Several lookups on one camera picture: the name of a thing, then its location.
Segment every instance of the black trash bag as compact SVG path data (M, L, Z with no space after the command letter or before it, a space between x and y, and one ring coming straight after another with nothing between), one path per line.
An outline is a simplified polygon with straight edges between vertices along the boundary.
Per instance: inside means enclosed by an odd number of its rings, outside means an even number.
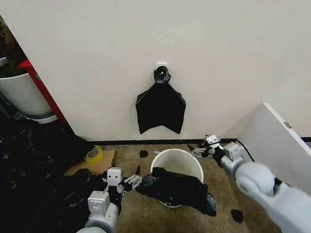
M75 233L82 229L90 214L87 198L92 191L104 188L101 176L92 176L88 169L63 177L50 194L32 232Z
M175 91L169 81L166 67L154 71L155 84L137 97L136 111L140 134L156 126L180 133L184 122L186 101Z
M154 167L136 188L140 194L162 201L167 206L191 206L204 215L216 216L216 200L206 184L194 177Z
M58 121L40 125L0 116L0 174L4 227L27 232L38 209L69 166L93 145ZM18 210L19 223L12 218Z

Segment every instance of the cardboard piece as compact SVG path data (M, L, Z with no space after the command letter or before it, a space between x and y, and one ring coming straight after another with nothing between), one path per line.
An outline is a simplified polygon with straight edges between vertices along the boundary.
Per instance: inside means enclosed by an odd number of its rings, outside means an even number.
M115 150L103 150L104 157L97 163L89 163L83 161L79 164L71 166L65 173L64 176L72 176L76 171L82 168L87 168L91 171L92 175L99 175L103 171L107 171L112 165L116 163L117 152Z

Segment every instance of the white board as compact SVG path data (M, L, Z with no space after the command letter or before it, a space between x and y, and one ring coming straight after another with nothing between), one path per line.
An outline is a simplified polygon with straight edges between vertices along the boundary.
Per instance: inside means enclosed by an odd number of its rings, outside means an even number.
M256 162L311 195L311 149L269 104L258 108L238 139Z

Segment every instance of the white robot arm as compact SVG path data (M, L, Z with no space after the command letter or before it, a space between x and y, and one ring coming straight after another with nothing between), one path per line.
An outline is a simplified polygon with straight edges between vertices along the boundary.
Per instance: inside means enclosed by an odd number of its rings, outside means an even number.
M264 164L247 162L242 146L229 143L221 147L215 136L207 136L206 150L195 149L193 154L213 158L226 173L236 179L237 187L254 199L283 233L311 232L311 197L303 191L276 183L276 177Z

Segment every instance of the brown carpet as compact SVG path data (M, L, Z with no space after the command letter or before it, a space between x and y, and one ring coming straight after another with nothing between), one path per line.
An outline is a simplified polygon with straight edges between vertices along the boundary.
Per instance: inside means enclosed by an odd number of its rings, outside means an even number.
M117 150L116 166L123 168L123 176L129 177L140 165L141 174L150 173L154 150L180 148L189 151L187 145L125 145L106 146ZM148 157L140 158L140 150L148 151ZM204 183L217 201L217 216L202 215L197 210L182 206L170 209L159 201L135 191L122 199L117 233L280 233L266 212L253 200L242 194L231 179L210 159L198 159L204 171ZM244 222L237 223L230 211L243 212Z

